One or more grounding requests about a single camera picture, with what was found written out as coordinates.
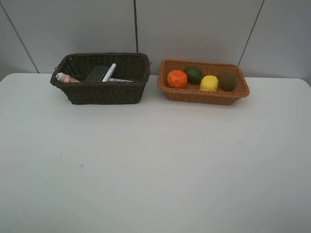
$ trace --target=white wall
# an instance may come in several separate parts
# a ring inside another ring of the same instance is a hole
[[[238,64],[262,0],[137,0],[138,48],[152,73],[168,58]]]
[[[246,76],[311,84],[311,1],[266,0],[241,60]]]
[[[263,0],[137,0],[138,50],[161,60],[238,64]],[[136,52],[132,0],[1,0],[39,72],[78,52]],[[266,0],[241,59],[245,76],[311,84],[311,1]],[[0,10],[0,79],[35,67]]]
[[[0,81],[17,72],[36,73],[36,70],[0,6]]]
[[[39,72],[80,52],[136,52],[131,0],[2,0]]]

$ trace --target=kiwi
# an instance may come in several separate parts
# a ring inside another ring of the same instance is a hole
[[[237,76],[229,70],[222,72],[218,80],[220,88],[224,91],[232,91],[237,85]]]

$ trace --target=plastic fruit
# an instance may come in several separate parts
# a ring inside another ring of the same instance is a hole
[[[202,71],[195,66],[187,67],[184,72],[188,77],[188,82],[192,84],[199,84],[203,79]]]
[[[218,79],[215,76],[205,76],[200,84],[201,91],[217,91]]]
[[[219,86],[224,91],[232,91],[237,85],[237,76],[231,71],[224,71],[219,75]]]
[[[171,88],[185,88],[188,84],[187,75],[181,70],[173,70],[167,76],[167,84]]]

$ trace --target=wicker basket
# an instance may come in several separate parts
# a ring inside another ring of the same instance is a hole
[[[131,83],[84,83],[96,66],[117,64],[112,78]],[[56,74],[63,72],[81,83],[61,83]],[[66,56],[55,69],[51,84],[61,89],[73,104],[130,104],[138,103],[150,75],[150,63],[141,53],[85,53]]]
[[[205,75],[219,76],[225,70],[234,72],[237,76],[237,86],[233,91],[223,91],[218,87],[216,92],[200,91],[200,85],[188,84],[185,89],[174,89],[167,85],[168,73],[172,70],[184,70],[188,66],[197,66]],[[164,60],[160,66],[158,86],[164,92],[166,98],[176,101],[212,103],[230,105],[240,98],[249,95],[249,88],[241,70],[235,65],[217,64],[206,62],[191,62],[184,60]]]

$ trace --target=dark brown wicker basket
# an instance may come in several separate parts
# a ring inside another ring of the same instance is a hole
[[[117,64],[112,78],[131,83],[84,83],[96,66]],[[61,83],[59,72],[70,75],[81,83]],[[150,63],[141,53],[78,53],[66,56],[55,69],[51,84],[61,89],[73,104],[130,104],[138,103],[150,76]]]

